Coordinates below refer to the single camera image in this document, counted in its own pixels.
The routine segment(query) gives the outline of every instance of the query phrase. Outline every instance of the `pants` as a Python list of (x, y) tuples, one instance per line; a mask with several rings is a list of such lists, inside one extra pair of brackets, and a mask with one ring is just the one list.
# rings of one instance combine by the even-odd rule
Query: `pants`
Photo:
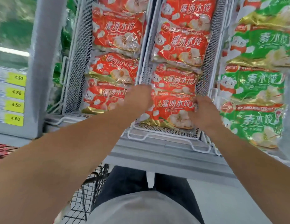
[(115, 166), (103, 185), (91, 211), (102, 203), (125, 194), (155, 190), (187, 209), (201, 224), (204, 224), (199, 206), (185, 178), (155, 174), (153, 189), (148, 188), (146, 171)]

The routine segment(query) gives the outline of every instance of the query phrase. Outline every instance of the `forearm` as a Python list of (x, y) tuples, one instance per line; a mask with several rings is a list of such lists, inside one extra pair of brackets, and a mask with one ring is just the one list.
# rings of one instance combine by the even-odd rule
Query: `forearm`
[[(2, 160), (0, 223), (52, 223), (140, 114), (120, 107), (49, 133)], [(7, 209), (15, 212), (7, 216)]]
[(290, 168), (224, 126), (207, 135), (266, 216), (273, 223), (290, 223)]

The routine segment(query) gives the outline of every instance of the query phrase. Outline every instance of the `gray shirt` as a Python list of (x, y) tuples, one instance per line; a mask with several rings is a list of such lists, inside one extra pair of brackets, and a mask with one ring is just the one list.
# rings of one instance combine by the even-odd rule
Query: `gray shirt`
[(200, 224), (184, 207), (157, 191), (131, 193), (94, 209), (87, 224)]

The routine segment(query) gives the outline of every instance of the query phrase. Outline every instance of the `white mesh divider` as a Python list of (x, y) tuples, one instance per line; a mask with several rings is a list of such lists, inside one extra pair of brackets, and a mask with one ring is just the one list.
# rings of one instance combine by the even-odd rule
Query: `white mesh divider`
[[(62, 114), (68, 118), (71, 118), (72, 116), (87, 118), (90, 116), (88, 114), (80, 113), (79, 108), (83, 92), (86, 90), (84, 71), (89, 63), (92, 50), (92, 3), (94, 1), (95, 0), (80, 0), (76, 32), (72, 41), (73, 47), (69, 56), (68, 72), (66, 72), (68, 77), (62, 110)], [(137, 79), (142, 70), (146, 41), (149, 36), (152, 2), (153, 0), (149, 0), (148, 9), (146, 11), (147, 26), (143, 37)]]
[[(196, 85), (196, 94), (201, 94), (203, 96), (210, 96), (210, 92), (214, 86), (214, 80), (216, 75), (216, 68), (218, 65), (218, 60), (220, 56), (220, 51), (222, 48), (222, 38), (223, 38), (223, 31), (225, 22), (227, 21), (228, 13), (228, 1), (229, 0), (217, 0), (216, 3), (216, 10), (212, 17), (212, 23), (211, 23), (211, 40), (208, 45), (208, 48), (206, 50), (206, 55), (204, 58), (203, 63), (203, 74), (200, 77), (197, 85)], [(146, 53), (145, 53), (145, 59), (144, 59), (144, 65), (142, 68), (142, 73), (140, 75), (139, 84), (148, 84), (151, 81), (151, 75), (152, 75), (152, 62), (151, 62), (151, 52), (154, 45), (155, 35), (158, 27), (158, 21), (160, 16), (160, 8), (161, 8), (162, 0), (157, 0), (156, 9), (153, 15), (152, 19), (152, 25), (151, 25), (151, 31), (150, 31), (150, 37), (148, 39)], [(150, 126), (147, 124), (139, 123), (138, 121), (135, 121), (134, 124), (132, 124), (132, 130), (138, 129), (141, 131), (146, 131), (147, 134), (143, 134), (143, 137), (136, 136), (129, 134), (129, 138), (136, 139), (136, 140), (144, 140), (148, 135), (150, 134), (158, 134), (158, 135), (164, 135), (165, 137), (173, 137), (178, 138), (181, 140), (190, 140), (190, 144), (195, 144), (194, 140), (200, 139), (201, 141), (208, 144), (206, 148), (203, 148), (201, 152), (209, 152), (210, 151), (210, 140), (204, 135), (203, 132), (201, 132), (199, 129), (196, 129), (193, 133), (186, 133), (182, 131), (173, 130), (170, 128), (164, 128), (159, 126)]]

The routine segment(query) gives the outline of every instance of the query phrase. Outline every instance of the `left arm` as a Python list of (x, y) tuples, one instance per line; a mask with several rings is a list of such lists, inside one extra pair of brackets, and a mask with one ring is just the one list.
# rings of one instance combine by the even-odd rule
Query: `left arm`
[(48, 133), (0, 161), (0, 223), (51, 224), (122, 132), (151, 106), (150, 92), (151, 86), (135, 86), (124, 106)]

